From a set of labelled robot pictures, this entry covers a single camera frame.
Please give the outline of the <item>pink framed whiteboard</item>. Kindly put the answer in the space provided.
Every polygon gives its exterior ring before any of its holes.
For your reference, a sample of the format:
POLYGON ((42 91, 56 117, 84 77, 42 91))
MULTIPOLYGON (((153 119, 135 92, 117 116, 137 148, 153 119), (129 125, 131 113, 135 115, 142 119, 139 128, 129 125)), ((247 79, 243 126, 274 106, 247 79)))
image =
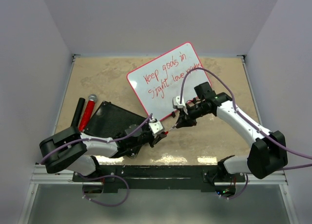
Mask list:
POLYGON ((190 42, 164 53, 127 74, 127 80, 147 114, 163 120, 174 111, 172 99, 181 92, 183 78, 184 100, 196 97, 194 87, 210 82, 203 70, 188 71, 203 65, 190 42))

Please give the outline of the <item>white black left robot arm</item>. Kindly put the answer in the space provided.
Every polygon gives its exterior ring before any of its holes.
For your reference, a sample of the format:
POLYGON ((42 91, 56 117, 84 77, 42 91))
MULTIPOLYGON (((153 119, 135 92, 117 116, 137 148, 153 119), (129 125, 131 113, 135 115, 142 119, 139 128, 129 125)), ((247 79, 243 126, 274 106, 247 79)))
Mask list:
POLYGON ((47 173, 71 170, 96 181, 101 169, 95 156, 106 158, 133 157, 146 144, 154 147, 167 136, 159 121, 131 125, 115 137, 95 137, 69 127, 43 140, 40 145, 41 165, 47 173))

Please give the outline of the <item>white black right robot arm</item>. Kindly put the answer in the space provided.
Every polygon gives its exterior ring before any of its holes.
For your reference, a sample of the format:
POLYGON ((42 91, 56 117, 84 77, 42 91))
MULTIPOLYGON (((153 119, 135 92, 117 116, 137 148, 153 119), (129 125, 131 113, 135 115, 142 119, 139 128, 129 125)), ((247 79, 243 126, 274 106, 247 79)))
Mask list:
POLYGON ((209 82, 194 88, 199 101, 193 106, 180 96, 173 98, 173 108, 179 111, 176 128, 192 127, 197 119, 213 114, 231 126, 250 147, 247 156, 229 156, 217 163, 217 176, 227 182, 236 173, 250 173, 263 179, 288 164, 284 147, 285 136, 280 131, 272 132, 233 107, 233 99, 226 93, 216 94, 209 82))

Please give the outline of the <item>red microphone silver head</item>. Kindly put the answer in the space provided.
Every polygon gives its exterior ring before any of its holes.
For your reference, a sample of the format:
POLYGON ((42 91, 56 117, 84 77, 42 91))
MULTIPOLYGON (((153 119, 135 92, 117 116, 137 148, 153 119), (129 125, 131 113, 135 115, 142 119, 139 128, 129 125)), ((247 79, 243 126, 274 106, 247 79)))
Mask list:
POLYGON ((95 94, 89 95, 86 108, 84 110, 82 119, 78 127, 80 132, 82 132, 85 129, 86 125, 88 124, 97 100, 98 100, 98 97, 95 94))

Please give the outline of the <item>black microphone tube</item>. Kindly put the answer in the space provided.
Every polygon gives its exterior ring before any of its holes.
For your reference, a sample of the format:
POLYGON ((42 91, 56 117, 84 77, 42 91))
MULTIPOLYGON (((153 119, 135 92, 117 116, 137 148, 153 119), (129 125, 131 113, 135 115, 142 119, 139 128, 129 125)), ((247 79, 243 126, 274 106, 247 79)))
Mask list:
POLYGON ((71 122, 71 126, 78 126, 79 125, 79 121, 80 121, 80 117, 84 108, 84 104, 85 104, 85 98, 80 97, 74 112, 74 116, 72 118, 72 122, 71 122))

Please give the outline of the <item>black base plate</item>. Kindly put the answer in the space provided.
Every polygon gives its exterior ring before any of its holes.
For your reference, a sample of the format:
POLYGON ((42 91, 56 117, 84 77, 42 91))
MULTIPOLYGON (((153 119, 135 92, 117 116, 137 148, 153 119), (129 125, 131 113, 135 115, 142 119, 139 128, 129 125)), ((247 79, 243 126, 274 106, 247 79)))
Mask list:
POLYGON ((80 177, 76 172, 73 182, 83 183, 87 192, 116 193, 125 189, 125 183, 118 179, 123 178, 130 189, 153 190, 200 190, 215 192, 215 189, 227 189, 234 183, 245 182, 243 175, 217 175, 217 166, 122 166, 102 165, 100 172, 92 178, 109 175, 109 178, 90 180, 80 177))

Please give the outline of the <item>aluminium frame rail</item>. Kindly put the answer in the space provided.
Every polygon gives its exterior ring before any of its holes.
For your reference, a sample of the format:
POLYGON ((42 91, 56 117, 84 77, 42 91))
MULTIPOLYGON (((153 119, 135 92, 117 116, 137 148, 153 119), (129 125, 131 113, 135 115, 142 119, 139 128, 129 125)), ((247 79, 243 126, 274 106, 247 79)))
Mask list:
MULTIPOLYGON (((69 73, 65 79, 65 86, 64 86, 64 89, 63 89, 63 92, 61 95, 60 105, 59 105, 57 115, 54 118, 54 124, 53 124, 53 128, 51 130, 51 134, 54 134, 56 129, 57 129, 59 116, 60 116, 62 106, 63 106, 64 100, 65 100, 65 96, 66 96, 66 92, 67 92, 68 85, 70 82, 70 77, 71 77, 71 74, 73 71, 73 67, 74 67, 76 59, 80 56, 81 56, 81 54, 73 54, 72 55, 70 70, 69 70, 69 73)), ((33 205, 34 205, 34 201, 35 201, 35 198, 37 196, 39 185, 40 184, 58 184, 58 183, 71 184, 72 183, 71 179, 69 179, 68 181, 66 181, 66 179, 65 179, 65 174, 67 174, 67 173, 69 173, 69 172, 61 172, 61 173, 57 173, 57 174, 48 174, 45 171, 44 166, 35 164, 34 170, 33 170, 31 177, 30 177, 30 185, 29 185, 29 188, 27 191, 27 195, 25 198, 25 202, 24 202, 24 205, 23 205, 23 208, 21 211, 21 215, 20 215, 18 224, 27 224, 29 222, 31 212, 33 209, 33 205)))

